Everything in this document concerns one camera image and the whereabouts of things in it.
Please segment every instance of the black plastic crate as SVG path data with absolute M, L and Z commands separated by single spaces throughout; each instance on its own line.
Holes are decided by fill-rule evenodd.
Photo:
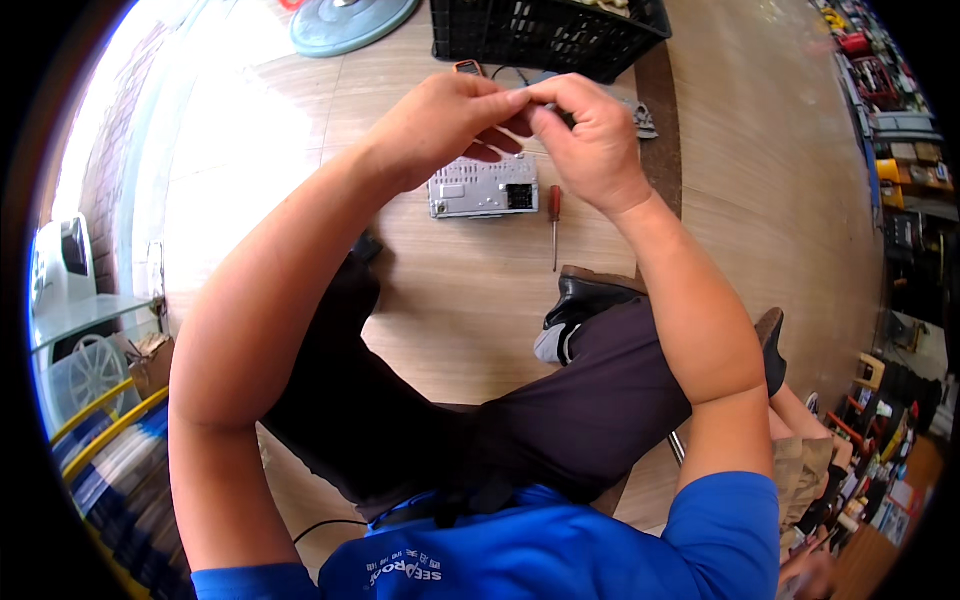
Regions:
M 630 18 L 572 0 L 430 0 L 433 56 L 612 84 L 672 35 L 662 0 L 630 0 L 628 8 Z

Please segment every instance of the electrical wire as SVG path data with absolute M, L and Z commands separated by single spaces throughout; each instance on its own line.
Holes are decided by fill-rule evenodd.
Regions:
M 503 69 L 506 69 L 506 68 L 514 69 L 514 70 L 516 71 L 516 73 L 520 76 L 520 78 L 523 80 L 523 86 L 524 86 L 524 87 L 530 87 L 530 80 L 528 80 L 526 77 L 523 76 L 523 72 L 520 71 L 520 70 L 519 70 L 518 68 L 516 68 L 515 66 L 511 66 L 511 65 L 509 65 L 509 64 L 504 64 L 503 66 L 497 67 L 497 69 L 496 69 L 495 71 L 493 71 L 493 74 L 490 75 L 490 81 L 495 81 L 495 80 L 496 80 L 496 74 L 499 73 L 500 71 L 502 71 Z
M 318 527 L 323 527 L 324 525 L 329 525 L 329 524 L 331 524 L 331 523 L 352 523 L 352 524 L 354 524 L 354 525 L 363 525 L 364 527 L 367 526 L 367 523 L 365 523 L 365 522 L 363 522 L 363 521 L 355 521 L 355 520 L 351 520 L 351 519 L 349 519 L 349 518 L 332 518 L 332 519 L 329 520 L 329 521 L 320 521 L 319 523 L 315 523 L 315 524 L 313 524 L 313 525 L 310 525 L 309 527 L 306 528 L 306 530 L 305 530 L 303 533 L 301 533 L 300 535 L 296 536 L 296 537 L 294 538 L 294 545 L 297 545 L 297 542 L 298 542 L 298 541 L 302 540 L 304 536 L 306 536 L 308 533 L 310 533 L 310 532 L 313 531 L 314 529 L 317 529 Z

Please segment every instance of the screwdriver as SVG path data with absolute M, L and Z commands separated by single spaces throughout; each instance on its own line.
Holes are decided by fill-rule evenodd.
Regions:
M 553 223 L 553 272 L 557 273 L 557 223 L 560 222 L 560 197 L 562 193 L 559 185 L 550 186 L 550 221 Z

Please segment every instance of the multimeter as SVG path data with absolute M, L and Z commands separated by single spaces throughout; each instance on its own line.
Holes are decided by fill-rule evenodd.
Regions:
M 453 65 L 453 70 L 457 73 L 467 73 L 468 75 L 479 75 L 484 77 L 483 69 L 476 60 L 461 60 Z

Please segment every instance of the tiled floor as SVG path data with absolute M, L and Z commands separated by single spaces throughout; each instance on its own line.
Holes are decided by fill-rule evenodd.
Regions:
M 784 307 L 787 381 L 830 402 L 870 346 L 881 254 L 828 33 L 803 0 L 667 0 L 667 9 L 684 222 L 752 315 Z M 237 0 L 200 59 L 167 205 L 175 330 L 219 261 L 306 174 L 413 85 L 449 68 L 430 58 L 425 6 L 386 39 L 325 60 L 294 55 L 288 18 L 272 0 Z M 628 71 L 617 93 L 634 95 L 632 77 Z M 528 150 L 542 148 L 533 142 Z M 545 190 L 556 174 L 546 156 L 538 159 Z M 556 300 L 545 214 L 432 222 L 420 190 L 389 204 L 373 228 L 388 251 L 377 266 L 383 299 L 365 338 L 418 390 L 478 403 L 551 371 L 531 352 Z M 626 245 L 592 209 L 570 199 L 560 228 L 561 263 L 633 272 Z M 294 535 L 351 515 L 285 448 L 270 439 L 265 447 Z M 617 517 L 641 530 L 661 527 L 676 473 L 661 444 L 635 468 Z M 320 566 L 340 541 L 362 533 L 349 527 L 324 528 L 299 544 L 307 565 Z

